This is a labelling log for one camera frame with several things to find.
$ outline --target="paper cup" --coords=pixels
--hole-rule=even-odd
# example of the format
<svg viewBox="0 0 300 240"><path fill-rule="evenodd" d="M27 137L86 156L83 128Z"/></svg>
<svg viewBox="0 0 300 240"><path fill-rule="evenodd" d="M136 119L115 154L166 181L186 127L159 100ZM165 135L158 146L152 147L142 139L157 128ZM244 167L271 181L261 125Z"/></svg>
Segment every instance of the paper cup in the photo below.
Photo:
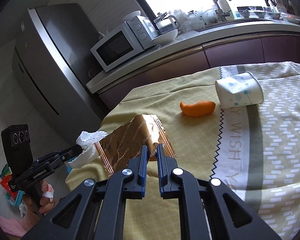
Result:
<svg viewBox="0 0 300 240"><path fill-rule="evenodd" d="M262 104L261 85L251 72L219 79L215 82L221 108Z"/></svg>

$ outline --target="microwave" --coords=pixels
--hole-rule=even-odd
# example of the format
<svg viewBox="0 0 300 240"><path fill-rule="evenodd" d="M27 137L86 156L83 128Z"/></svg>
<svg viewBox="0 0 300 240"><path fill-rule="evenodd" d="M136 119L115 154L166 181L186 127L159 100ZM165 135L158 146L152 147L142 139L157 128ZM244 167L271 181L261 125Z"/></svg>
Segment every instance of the microwave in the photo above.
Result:
<svg viewBox="0 0 300 240"><path fill-rule="evenodd" d="M105 35L90 51L107 72L154 46L152 40L157 36L148 18L135 16Z"/></svg>

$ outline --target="kitchen sink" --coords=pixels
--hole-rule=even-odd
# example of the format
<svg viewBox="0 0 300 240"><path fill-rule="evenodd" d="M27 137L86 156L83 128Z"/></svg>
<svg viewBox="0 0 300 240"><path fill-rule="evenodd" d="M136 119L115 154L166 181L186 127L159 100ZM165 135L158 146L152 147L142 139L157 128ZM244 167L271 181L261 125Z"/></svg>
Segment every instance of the kitchen sink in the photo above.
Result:
<svg viewBox="0 0 300 240"><path fill-rule="evenodd" d="M234 20L231 20L231 21L209 24L209 25L206 25L206 27L204 29L196 30L196 32L203 32L203 31L206 31L206 30L210 30L210 29L213 29L213 28L222 27L222 26L226 26L226 25L231 25L231 24L246 23L246 22L262 22L262 21L272 21L272 19L239 18L239 19L234 19Z"/></svg>

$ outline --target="brown snack wrapper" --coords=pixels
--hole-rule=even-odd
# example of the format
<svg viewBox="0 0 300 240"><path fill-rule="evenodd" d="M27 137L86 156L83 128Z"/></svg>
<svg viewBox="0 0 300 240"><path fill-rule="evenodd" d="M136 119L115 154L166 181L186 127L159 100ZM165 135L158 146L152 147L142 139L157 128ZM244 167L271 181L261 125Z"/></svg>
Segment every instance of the brown snack wrapper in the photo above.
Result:
<svg viewBox="0 0 300 240"><path fill-rule="evenodd" d="M156 161L157 146L162 143L164 155L176 154L159 118L154 114L139 114L126 124L95 143L109 176L125 169L130 159L141 154L142 145L148 147L148 160Z"/></svg>

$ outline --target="gray stripe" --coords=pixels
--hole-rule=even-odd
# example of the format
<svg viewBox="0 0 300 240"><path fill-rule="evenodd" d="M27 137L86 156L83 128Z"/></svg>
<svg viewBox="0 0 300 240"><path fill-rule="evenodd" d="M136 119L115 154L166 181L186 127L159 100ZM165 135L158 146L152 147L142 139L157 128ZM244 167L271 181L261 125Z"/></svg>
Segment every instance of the gray stripe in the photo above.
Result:
<svg viewBox="0 0 300 240"><path fill-rule="evenodd" d="M237 66L238 73L244 73L243 65ZM261 206L262 185L263 185L263 139L261 121L258 113L258 106L246 106L249 130L250 130L250 150L249 150L249 172L245 202L258 212Z"/></svg>

